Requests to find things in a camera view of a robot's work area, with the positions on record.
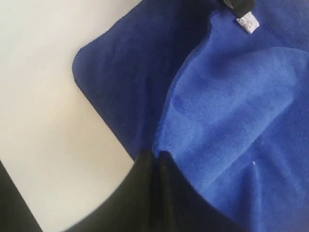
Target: blue fleece blanket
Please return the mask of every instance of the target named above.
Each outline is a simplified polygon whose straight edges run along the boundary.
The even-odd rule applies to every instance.
[[[144,0],[78,53],[75,81],[135,158],[169,151],[254,232],[309,230],[309,1]]]

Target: white care label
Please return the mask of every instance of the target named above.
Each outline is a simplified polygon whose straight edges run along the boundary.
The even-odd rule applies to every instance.
[[[251,12],[248,12],[244,17],[236,19],[242,28],[249,34],[252,34],[259,26],[259,22],[256,20]]]

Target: fleece texture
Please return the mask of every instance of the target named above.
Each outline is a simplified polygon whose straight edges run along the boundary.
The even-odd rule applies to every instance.
[[[308,12],[258,0],[249,35],[214,0],[143,0],[81,49],[75,81],[132,158],[169,151],[250,231],[306,232]]]

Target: wrinkled fabric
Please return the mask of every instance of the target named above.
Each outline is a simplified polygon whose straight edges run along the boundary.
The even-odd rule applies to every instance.
[[[308,231],[308,12],[258,0],[249,35],[216,1],[144,0],[81,49],[75,81],[132,158],[169,151],[251,231]]]

